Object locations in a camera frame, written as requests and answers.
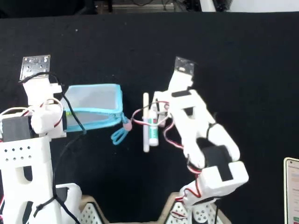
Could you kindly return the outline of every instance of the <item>white 3d-printed part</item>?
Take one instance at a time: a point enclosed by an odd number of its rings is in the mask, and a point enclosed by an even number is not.
[[[80,217],[81,224],[104,224],[92,203],[87,203]]]
[[[183,216],[187,216],[187,211],[180,202],[176,202],[171,212],[177,212]],[[193,218],[197,223],[214,224],[215,209],[210,204],[197,205],[193,208]],[[187,218],[178,219],[169,215],[165,224],[188,224]],[[217,217],[217,224],[223,224],[219,217]]]

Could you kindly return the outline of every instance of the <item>white wire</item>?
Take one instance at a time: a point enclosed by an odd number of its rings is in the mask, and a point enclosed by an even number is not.
[[[196,171],[196,170],[192,169],[189,165],[187,165],[187,168],[188,168],[188,170],[189,170],[191,173],[194,173],[194,174],[201,174],[201,171],[200,171],[200,170],[199,170],[199,171]]]
[[[57,102],[60,106],[61,112],[60,112],[60,119],[62,118],[63,114],[64,114],[64,106],[62,105],[62,103],[60,102],[60,100],[56,99],[56,98],[49,98],[47,99],[42,106],[46,105],[47,101],[49,100],[54,100],[55,102]]]
[[[16,111],[16,110],[26,110],[26,111],[33,112],[33,110],[31,110],[31,109],[29,109],[27,107],[12,107],[12,108],[8,108],[5,111],[3,111],[2,113],[0,113],[0,116],[6,114],[7,112]]]

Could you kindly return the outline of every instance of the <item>black wire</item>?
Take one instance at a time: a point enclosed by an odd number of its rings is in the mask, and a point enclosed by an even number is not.
[[[183,12],[183,8],[181,7],[181,5],[185,6],[185,4],[183,2],[180,2],[178,0],[174,0],[174,2],[176,2],[176,4],[178,5],[178,7],[180,8],[180,10]]]
[[[84,128],[84,126],[82,125],[82,123],[80,122],[80,120],[78,119],[78,117],[76,116],[68,98],[65,96],[65,93],[64,93],[64,90],[63,90],[63,85],[61,84],[61,82],[59,81],[57,75],[53,72],[38,72],[32,76],[29,76],[29,77],[26,77],[25,79],[23,80],[20,80],[19,83],[26,83],[27,81],[31,80],[32,78],[35,78],[37,76],[40,76],[40,75],[49,75],[49,76],[52,76],[55,78],[56,82],[61,86],[61,89],[62,89],[62,92],[61,92],[61,95],[62,97],[65,99],[70,111],[71,111],[71,114],[72,116],[74,117],[74,119],[76,120],[76,122],[78,123],[78,125],[81,127],[82,129],[82,133],[79,134],[76,138],[74,138],[73,140],[69,141],[65,147],[63,148],[63,150],[61,151],[60,155],[59,155],[59,158],[58,158],[58,161],[53,169],[53,181],[52,181],[52,192],[53,192],[53,197],[51,199],[49,199],[48,201],[46,201],[45,203],[43,204],[40,204],[36,207],[36,211],[35,213],[33,214],[33,216],[35,217],[37,215],[37,213],[44,208],[44,206],[46,206],[47,204],[51,203],[52,201],[56,200],[60,205],[61,207],[65,210],[65,212],[76,222],[76,224],[80,224],[79,220],[68,210],[68,208],[65,206],[65,204],[63,203],[63,201],[57,196],[57,192],[56,192],[56,184],[55,184],[55,177],[56,177],[56,171],[57,171],[57,168],[59,166],[59,163],[63,157],[63,155],[65,154],[65,152],[70,148],[70,146],[72,144],[74,144],[77,140],[79,140],[83,135],[86,134],[86,129]]]
[[[215,212],[215,221],[214,224],[217,224],[217,217],[218,217],[218,210],[219,210],[220,200],[218,200],[218,205],[216,205],[216,212]]]
[[[136,3],[134,0],[131,0],[131,2],[134,4],[134,5],[137,5],[137,6],[146,6],[150,3],[152,3],[154,0],[149,0],[149,2],[146,2],[144,4],[139,4],[139,3]]]
[[[163,0],[161,0],[161,1],[162,1],[162,5],[163,5],[163,10],[164,10],[164,11],[167,11],[166,6],[167,6],[168,2],[170,2],[170,0],[167,0],[167,1],[165,2],[165,4],[163,3]]]

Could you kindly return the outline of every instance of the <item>cable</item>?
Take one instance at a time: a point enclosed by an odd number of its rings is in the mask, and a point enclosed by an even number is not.
[[[217,224],[218,210],[219,210],[219,205],[216,205],[216,212],[215,212],[215,221],[214,221],[214,224]]]
[[[59,106],[60,106],[60,109],[61,109],[60,116],[59,116],[60,119],[54,125],[54,127],[57,127],[59,125],[59,123],[61,122],[61,120],[62,120],[62,117],[63,117],[63,114],[64,114],[64,106],[62,105],[62,103],[58,99],[56,99],[56,98],[49,98],[44,103],[42,103],[41,107],[43,107],[44,105],[46,105],[47,101],[49,101],[49,100],[53,100],[53,101],[57,102],[59,104]]]
[[[190,189],[190,188],[185,188],[185,189],[184,189],[184,195],[175,198],[175,200],[176,200],[177,202],[182,202],[182,203],[183,203],[183,199],[184,199],[184,197],[187,197],[186,191],[191,192],[191,194],[193,194],[193,195],[196,196],[197,198],[201,198],[201,193],[200,193],[200,191],[199,191],[197,178],[198,178],[198,174],[195,175],[195,188],[196,188],[197,193],[195,193],[195,192],[194,192],[192,189]]]
[[[139,3],[136,3],[134,0],[131,0],[131,2],[132,2],[134,5],[137,5],[137,6],[146,6],[146,5],[150,4],[150,3],[152,3],[153,1],[154,1],[154,0],[150,0],[150,1],[146,2],[146,3],[144,3],[144,4],[139,4]]]
[[[157,124],[151,124],[151,123],[147,123],[147,122],[144,122],[144,121],[141,121],[141,120],[136,120],[136,119],[134,119],[134,116],[135,116],[138,112],[140,112],[140,111],[142,111],[144,108],[147,108],[147,107],[151,106],[152,104],[156,104],[156,103],[165,103],[164,106],[169,105],[169,102],[167,102],[167,101],[155,101],[155,102],[152,102],[152,103],[150,103],[150,104],[148,104],[148,105],[146,105],[146,106],[144,106],[144,107],[142,107],[142,108],[140,108],[140,109],[134,111],[134,113],[132,114],[132,117],[131,117],[131,121],[133,121],[133,122],[135,122],[135,123],[137,123],[137,124],[139,124],[139,125],[148,125],[148,126],[159,126],[159,125],[161,125],[164,121],[166,121],[166,120],[168,119],[168,117],[169,117],[168,115],[165,116],[165,118],[164,118],[163,120],[161,120],[161,121],[160,121],[159,123],[157,123]]]
[[[8,108],[5,111],[3,111],[2,113],[0,113],[0,116],[6,114],[7,112],[17,111],[17,110],[26,110],[26,111],[33,112],[33,110],[29,109],[28,107],[12,107],[12,108]]]
[[[172,129],[173,126],[174,126],[174,120],[172,119],[172,123],[171,123],[170,125],[168,125],[168,126],[163,130],[163,136],[164,136],[165,140],[166,140],[168,143],[172,144],[173,146],[175,146],[175,147],[177,147],[177,148],[184,149],[183,145],[181,145],[181,144],[179,144],[179,143],[177,143],[177,142],[175,142],[175,141],[173,141],[173,140],[170,140],[170,139],[166,136],[167,132],[168,132],[170,129]]]
[[[40,204],[36,207],[36,211],[34,213],[34,217],[37,215],[37,213],[43,209],[44,206],[46,206],[47,204],[51,203],[52,201],[56,200],[60,205],[61,207],[65,210],[65,212],[76,222],[76,224],[80,224],[80,222],[78,221],[78,219],[68,210],[68,208],[65,206],[65,204],[62,202],[62,200],[57,196],[57,192],[56,192],[56,184],[55,184],[55,176],[56,176],[56,171],[57,171],[57,168],[59,166],[59,163],[64,155],[64,153],[69,149],[69,147],[75,143],[77,140],[79,140],[83,135],[86,134],[86,129],[84,128],[84,126],[82,125],[82,123],[80,122],[80,120],[78,119],[78,117],[76,116],[68,98],[65,96],[65,93],[64,93],[64,90],[62,88],[62,84],[61,82],[59,81],[58,77],[56,76],[55,73],[53,72],[38,72],[32,76],[29,76],[29,77],[26,77],[25,79],[19,81],[19,83],[26,83],[27,81],[29,81],[30,79],[34,78],[34,77],[37,77],[37,76],[40,76],[40,75],[49,75],[49,76],[52,76],[55,78],[56,82],[61,86],[61,89],[62,89],[62,92],[61,92],[61,95],[62,97],[65,99],[70,111],[71,111],[71,114],[72,116],[74,117],[74,119],[76,120],[76,122],[78,123],[78,125],[81,127],[82,129],[82,133],[79,134],[76,138],[74,138],[73,140],[69,141],[65,147],[63,148],[62,152],[60,153],[59,155],[59,158],[58,158],[58,161],[53,169],[53,181],[52,181],[52,191],[53,191],[53,197],[46,201],[45,203],[43,204]]]

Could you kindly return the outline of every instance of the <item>black surface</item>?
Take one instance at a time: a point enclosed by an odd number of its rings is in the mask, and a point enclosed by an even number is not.
[[[283,223],[283,159],[299,158],[299,13],[130,14],[0,20],[0,109],[25,106],[23,56],[51,54],[63,83],[118,83],[127,116],[143,92],[168,87],[176,56],[199,64],[194,88],[241,151],[249,182],[223,198],[232,223]],[[75,182],[111,222],[156,220],[172,191],[192,181],[179,149],[142,151],[142,127],[89,131],[65,155],[58,183]],[[53,164],[64,144],[54,140]],[[177,134],[170,135],[176,139]]]

